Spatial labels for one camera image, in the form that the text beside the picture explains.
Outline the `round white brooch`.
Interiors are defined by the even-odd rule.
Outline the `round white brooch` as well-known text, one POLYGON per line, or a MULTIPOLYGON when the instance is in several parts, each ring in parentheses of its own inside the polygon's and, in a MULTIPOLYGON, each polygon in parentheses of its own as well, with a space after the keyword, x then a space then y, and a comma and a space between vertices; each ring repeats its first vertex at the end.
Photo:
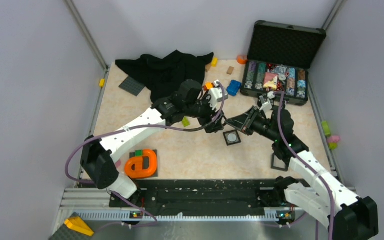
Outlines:
POLYGON ((230 143, 235 143, 238 141, 238 137, 235 133, 230 133, 228 136, 227 136, 227 140, 230 142, 230 143))

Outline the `black garment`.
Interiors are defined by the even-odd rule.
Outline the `black garment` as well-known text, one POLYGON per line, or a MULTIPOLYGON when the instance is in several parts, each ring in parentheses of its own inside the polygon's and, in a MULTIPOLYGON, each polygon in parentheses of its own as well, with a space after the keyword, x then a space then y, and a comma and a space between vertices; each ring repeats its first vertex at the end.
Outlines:
POLYGON ((150 100, 154 103, 176 92, 186 80, 203 84, 206 66, 213 57, 213 52, 194 56, 175 50, 164 58, 143 54, 136 60, 118 59, 115 65, 149 89, 150 100))

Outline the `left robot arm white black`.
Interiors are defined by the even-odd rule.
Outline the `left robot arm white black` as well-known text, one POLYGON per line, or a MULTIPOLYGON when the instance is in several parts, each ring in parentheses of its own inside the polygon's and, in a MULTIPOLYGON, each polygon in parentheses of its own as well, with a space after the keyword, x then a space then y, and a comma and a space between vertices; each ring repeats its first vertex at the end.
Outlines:
POLYGON ((138 143, 160 131, 175 130, 174 124, 184 117, 200 120, 201 126, 192 132, 221 127, 223 107, 229 95, 216 80, 203 86, 188 79, 168 97, 156 100, 144 113, 117 131, 89 136, 79 147, 81 167, 90 177, 89 184, 97 189, 116 192, 129 207, 140 202, 140 193, 133 180, 120 173, 116 162, 138 143))

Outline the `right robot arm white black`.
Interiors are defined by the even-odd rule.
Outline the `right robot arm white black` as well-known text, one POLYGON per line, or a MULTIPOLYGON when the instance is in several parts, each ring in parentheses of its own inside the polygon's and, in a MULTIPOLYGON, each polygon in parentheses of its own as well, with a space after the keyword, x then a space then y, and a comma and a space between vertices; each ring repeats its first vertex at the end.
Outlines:
POLYGON ((273 192, 277 205, 301 208, 328 230, 330 240, 369 240, 379 234, 377 203, 357 195, 322 166, 294 134, 288 110, 278 107, 268 119, 254 106, 225 122, 245 135, 257 133, 273 141, 274 155, 310 185, 308 190, 293 177, 278 178, 273 192))

